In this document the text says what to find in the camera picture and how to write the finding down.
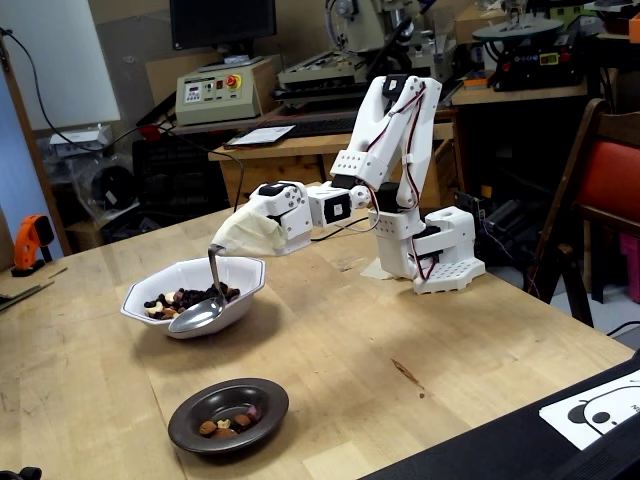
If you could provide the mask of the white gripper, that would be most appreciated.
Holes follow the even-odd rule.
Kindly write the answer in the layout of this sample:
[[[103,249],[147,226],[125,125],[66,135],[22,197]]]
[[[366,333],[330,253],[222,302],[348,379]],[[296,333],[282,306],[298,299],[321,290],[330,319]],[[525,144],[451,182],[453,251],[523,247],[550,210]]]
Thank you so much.
[[[248,201],[248,209],[276,223],[282,237],[276,252],[293,252],[310,244],[313,222],[307,188],[302,183],[264,183]]]

